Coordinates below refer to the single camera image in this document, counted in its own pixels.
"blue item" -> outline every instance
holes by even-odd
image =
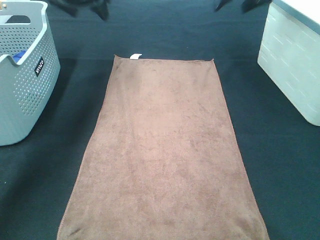
[[[13,60],[17,63],[24,56],[25,53],[26,53],[25,50],[17,53],[16,55],[13,56]]]

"white tag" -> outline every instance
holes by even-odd
[[[130,59],[138,60],[141,55],[142,55],[142,54],[140,54],[140,53],[135,53],[135,54],[133,54],[133,55],[130,57]]]

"plastic bin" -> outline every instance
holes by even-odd
[[[320,3],[274,0],[258,64],[303,117],[320,126]]]
[[[3,146],[17,143],[30,133],[53,91],[60,63],[46,2],[0,0],[0,6],[0,146]],[[29,23],[7,23],[11,16],[27,16]],[[13,56],[21,51],[26,52],[15,62]]]

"brown towel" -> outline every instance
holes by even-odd
[[[269,239],[213,61],[115,57],[57,239]]]

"black fabric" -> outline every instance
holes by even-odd
[[[0,240],[54,240],[102,106],[114,54],[214,58],[272,240],[320,239],[320,127],[257,64],[268,12],[241,1],[113,0],[109,20],[47,10],[61,72],[30,135],[0,147]]]

